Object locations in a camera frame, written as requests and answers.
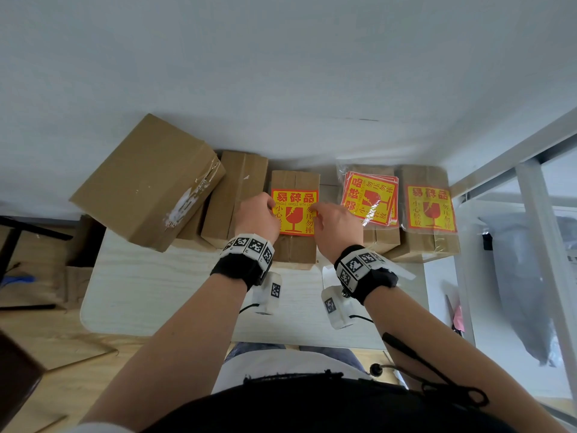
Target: wooden floor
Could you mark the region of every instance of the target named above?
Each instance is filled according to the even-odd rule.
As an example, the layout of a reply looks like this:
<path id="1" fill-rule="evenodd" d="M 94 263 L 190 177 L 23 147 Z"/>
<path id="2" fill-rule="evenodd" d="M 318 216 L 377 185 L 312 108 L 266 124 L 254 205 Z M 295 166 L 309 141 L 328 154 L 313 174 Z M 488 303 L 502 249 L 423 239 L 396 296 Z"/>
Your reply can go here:
<path id="1" fill-rule="evenodd" d="M 0 240 L 7 233 L 0 227 Z M 55 291 L 65 259 L 66 242 L 23 232 L 11 262 L 21 266 L 10 275 L 30 274 L 36 282 L 4 287 L 0 306 L 57 303 Z M 54 433 L 76 425 L 147 340 L 89 333 L 80 323 L 78 310 L 2 311 L 0 328 L 49 370 L 5 433 Z M 375 362 L 388 363 L 382 351 L 354 351 L 366 370 Z M 379 380 L 397 383 L 390 370 Z"/>

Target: person's lap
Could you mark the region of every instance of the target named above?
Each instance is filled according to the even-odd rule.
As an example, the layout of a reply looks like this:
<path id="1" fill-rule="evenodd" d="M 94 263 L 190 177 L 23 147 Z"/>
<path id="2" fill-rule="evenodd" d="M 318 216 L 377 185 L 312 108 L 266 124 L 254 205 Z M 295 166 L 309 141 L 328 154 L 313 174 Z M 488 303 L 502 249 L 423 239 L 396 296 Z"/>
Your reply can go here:
<path id="1" fill-rule="evenodd" d="M 317 352 L 323 354 L 327 357 L 334 358 L 335 360 L 352 366 L 359 371 L 365 372 L 361 362 L 350 349 L 326 348 L 323 346 L 299 346 L 298 348 L 301 351 Z M 234 358 L 240 354 L 244 354 L 250 351 L 262 351 L 266 349 L 286 349 L 286 347 L 277 343 L 238 342 L 232 351 L 229 352 L 228 356 L 226 356 L 224 362 L 226 363 L 231 358 Z"/>

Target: white table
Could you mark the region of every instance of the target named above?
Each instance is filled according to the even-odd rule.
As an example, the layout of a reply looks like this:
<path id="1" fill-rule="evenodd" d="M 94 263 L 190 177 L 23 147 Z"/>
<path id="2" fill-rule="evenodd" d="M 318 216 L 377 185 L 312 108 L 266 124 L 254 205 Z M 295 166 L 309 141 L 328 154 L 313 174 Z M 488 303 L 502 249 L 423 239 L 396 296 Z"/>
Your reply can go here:
<path id="1" fill-rule="evenodd" d="M 152 335 L 206 280 L 218 253 L 170 247 L 165 253 L 128 243 L 107 231 L 80 317 L 95 333 Z M 251 309 L 239 315 L 233 341 L 382 349 L 376 328 L 358 320 L 342 330 L 331 327 L 321 301 L 323 266 L 317 255 L 310 271 L 274 269 L 283 278 L 281 303 L 273 316 Z M 428 309 L 422 264 L 403 264 L 417 277 L 402 289 Z M 244 305 L 250 304 L 252 293 Z M 356 304 L 357 314 L 368 316 Z"/>

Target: fragile sticker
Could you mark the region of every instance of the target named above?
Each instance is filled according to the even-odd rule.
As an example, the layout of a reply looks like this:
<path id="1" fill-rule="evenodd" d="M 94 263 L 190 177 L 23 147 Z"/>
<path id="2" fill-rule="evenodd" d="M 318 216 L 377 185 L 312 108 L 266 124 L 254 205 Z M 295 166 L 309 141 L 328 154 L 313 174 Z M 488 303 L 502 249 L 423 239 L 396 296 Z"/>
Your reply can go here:
<path id="1" fill-rule="evenodd" d="M 398 188 L 395 177 L 348 172 L 341 205 L 356 217 L 364 219 L 364 224 L 371 222 L 389 226 Z"/>
<path id="2" fill-rule="evenodd" d="M 276 202 L 273 214 L 280 220 L 280 233 L 286 235 L 314 235 L 313 218 L 317 215 L 309 207 L 319 201 L 318 190 L 272 189 Z"/>
<path id="3" fill-rule="evenodd" d="M 406 190 L 409 228 L 457 232 L 449 190 L 411 185 Z"/>

